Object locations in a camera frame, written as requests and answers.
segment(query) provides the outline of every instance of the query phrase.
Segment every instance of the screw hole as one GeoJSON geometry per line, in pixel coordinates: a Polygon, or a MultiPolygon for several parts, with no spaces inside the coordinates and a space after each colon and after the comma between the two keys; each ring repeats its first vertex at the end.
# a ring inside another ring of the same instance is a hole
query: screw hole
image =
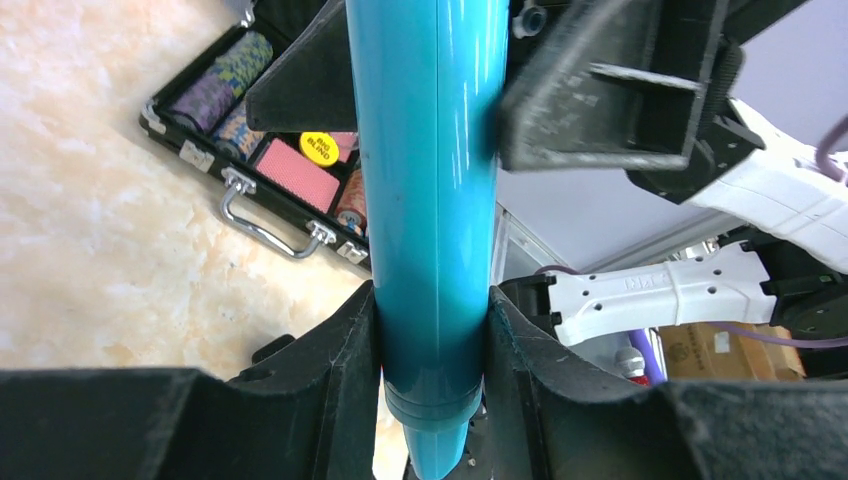
{"type": "Polygon", "coordinates": [[[527,30],[527,33],[532,35],[537,35],[542,31],[542,27],[545,26],[545,20],[547,15],[542,9],[533,9],[527,11],[524,15],[524,29],[527,30]]]}

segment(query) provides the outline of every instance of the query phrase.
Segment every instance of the metal case handle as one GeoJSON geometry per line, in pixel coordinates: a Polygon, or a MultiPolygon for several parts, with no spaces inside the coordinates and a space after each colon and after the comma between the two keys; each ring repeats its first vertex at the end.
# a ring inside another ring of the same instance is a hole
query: metal case handle
{"type": "Polygon", "coordinates": [[[278,253],[296,259],[306,258],[312,255],[321,244],[327,245],[336,241],[336,234],[332,230],[321,223],[310,220],[306,224],[307,228],[312,232],[309,236],[309,243],[303,250],[295,250],[268,230],[249,220],[233,215],[233,212],[230,210],[233,200],[239,195],[256,193],[256,182],[233,168],[225,168],[221,171],[221,175],[225,179],[224,185],[227,187],[227,193],[221,199],[219,211],[224,223],[227,225],[259,240],[278,253]]]}

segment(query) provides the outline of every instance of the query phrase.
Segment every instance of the yellow big blind button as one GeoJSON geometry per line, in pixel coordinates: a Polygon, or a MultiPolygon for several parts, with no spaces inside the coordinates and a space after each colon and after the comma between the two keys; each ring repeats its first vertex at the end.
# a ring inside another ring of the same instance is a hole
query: yellow big blind button
{"type": "Polygon", "coordinates": [[[300,151],[320,167],[329,167],[339,160],[339,146],[333,137],[324,132],[303,132],[300,151]]]}

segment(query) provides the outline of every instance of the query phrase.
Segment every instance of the beige marble surface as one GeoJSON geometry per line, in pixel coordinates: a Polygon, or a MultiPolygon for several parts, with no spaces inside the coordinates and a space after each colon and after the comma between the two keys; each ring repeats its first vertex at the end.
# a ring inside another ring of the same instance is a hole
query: beige marble surface
{"type": "MultiPolygon", "coordinates": [[[[138,126],[144,100],[234,21],[213,0],[0,2],[0,368],[229,378],[366,278],[326,249],[291,261],[224,226],[223,186],[138,126]]],[[[378,478],[400,478],[405,457],[381,405],[378,478]]]]}

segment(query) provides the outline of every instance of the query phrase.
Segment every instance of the teal pipe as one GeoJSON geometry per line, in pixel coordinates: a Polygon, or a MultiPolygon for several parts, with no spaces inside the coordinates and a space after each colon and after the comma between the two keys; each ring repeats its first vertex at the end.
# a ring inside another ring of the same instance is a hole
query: teal pipe
{"type": "Polygon", "coordinates": [[[386,400],[422,480],[480,404],[508,6],[347,0],[386,400]]]}

